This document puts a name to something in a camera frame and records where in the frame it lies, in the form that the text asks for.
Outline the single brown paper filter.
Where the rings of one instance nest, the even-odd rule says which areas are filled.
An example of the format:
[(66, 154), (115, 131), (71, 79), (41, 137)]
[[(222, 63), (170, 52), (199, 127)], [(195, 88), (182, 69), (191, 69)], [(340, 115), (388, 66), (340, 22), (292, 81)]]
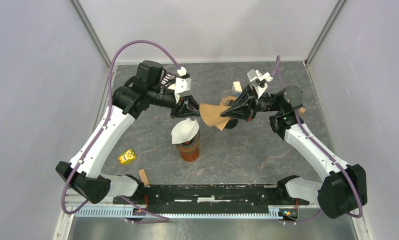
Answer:
[(223, 131), (231, 118), (222, 117), (221, 113), (228, 110), (229, 108), (229, 106), (224, 105), (201, 103), (199, 105), (200, 117), (207, 126), (216, 127), (220, 131)]

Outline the white paper coffee filter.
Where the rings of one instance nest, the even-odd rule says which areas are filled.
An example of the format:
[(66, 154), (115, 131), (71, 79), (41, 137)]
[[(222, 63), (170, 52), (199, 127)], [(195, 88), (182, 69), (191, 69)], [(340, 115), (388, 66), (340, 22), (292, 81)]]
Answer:
[(182, 144), (192, 140), (199, 132), (198, 121), (187, 118), (178, 122), (171, 130), (172, 144)]

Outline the dark red black dripper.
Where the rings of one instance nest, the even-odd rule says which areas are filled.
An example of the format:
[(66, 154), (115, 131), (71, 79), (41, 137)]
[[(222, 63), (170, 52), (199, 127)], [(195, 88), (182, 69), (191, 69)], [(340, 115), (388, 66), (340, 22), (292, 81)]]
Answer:
[(226, 123), (225, 129), (233, 129), (238, 125), (239, 120), (237, 118), (230, 118), (230, 120)]

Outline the clear glass dripper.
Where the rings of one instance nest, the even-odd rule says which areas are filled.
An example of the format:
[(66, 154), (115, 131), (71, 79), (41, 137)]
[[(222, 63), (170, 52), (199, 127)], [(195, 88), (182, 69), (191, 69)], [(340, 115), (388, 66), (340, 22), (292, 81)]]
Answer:
[(234, 90), (226, 90), (225, 92), (223, 92), (221, 94), (220, 101), (223, 99), (235, 99), (236, 100), (238, 98), (239, 94), (240, 94), (239, 92), (236, 92)]

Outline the wooden ring holder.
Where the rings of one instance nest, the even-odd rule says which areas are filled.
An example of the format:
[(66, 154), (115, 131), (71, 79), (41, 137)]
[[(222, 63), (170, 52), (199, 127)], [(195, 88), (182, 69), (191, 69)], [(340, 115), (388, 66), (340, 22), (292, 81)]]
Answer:
[(222, 99), (221, 101), (220, 101), (220, 106), (225, 106), (225, 107), (228, 107), (228, 106), (230, 106), (234, 101), (235, 101), (236, 99), (235, 98), (226, 98), (226, 99)]

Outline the dark glass dripper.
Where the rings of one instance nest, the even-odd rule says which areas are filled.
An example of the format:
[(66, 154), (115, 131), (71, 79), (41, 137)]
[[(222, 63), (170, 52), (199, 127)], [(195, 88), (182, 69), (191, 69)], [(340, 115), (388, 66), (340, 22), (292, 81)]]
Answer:
[(191, 140), (188, 140), (183, 143), (178, 143), (178, 144), (176, 144), (176, 147), (183, 148), (183, 149), (195, 147), (199, 144), (200, 137), (201, 137), (201, 133), (198, 132)]

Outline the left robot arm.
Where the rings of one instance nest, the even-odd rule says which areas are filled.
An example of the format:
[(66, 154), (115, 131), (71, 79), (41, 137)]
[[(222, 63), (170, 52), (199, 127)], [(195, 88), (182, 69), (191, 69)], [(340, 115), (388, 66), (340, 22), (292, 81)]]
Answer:
[(200, 106), (191, 93), (191, 77), (181, 66), (168, 72), (158, 62), (144, 60), (135, 76), (112, 94), (111, 106), (84, 146), (69, 161), (60, 161), (55, 170), (86, 201), (97, 204), (105, 197), (125, 196), (138, 204), (145, 197), (141, 182), (129, 175), (107, 175), (103, 165), (123, 133), (151, 105), (170, 109), (172, 118), (200, 116)]

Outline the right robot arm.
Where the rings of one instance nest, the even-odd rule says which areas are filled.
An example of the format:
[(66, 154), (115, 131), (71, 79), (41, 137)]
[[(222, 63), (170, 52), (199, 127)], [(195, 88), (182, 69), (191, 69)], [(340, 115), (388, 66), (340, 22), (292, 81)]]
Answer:
[(305, 200), (317, 204), (331, 219), (342, 215), (361, 218), (367, 204), (366, 171), (359, 164), (351, 165), (338, 157), (312, 133), (297, 113), (303, 106), (302, 98), (303, 91), (295, 85), (259, 96), (249, 84), (220, 115), (250, 122), (258, 112), (275, 112), (269, 117), (272, 131), (294, 147), (316, 171), (319, 182), (298, 175), (279, 180), (276, 198), (280, 203)]

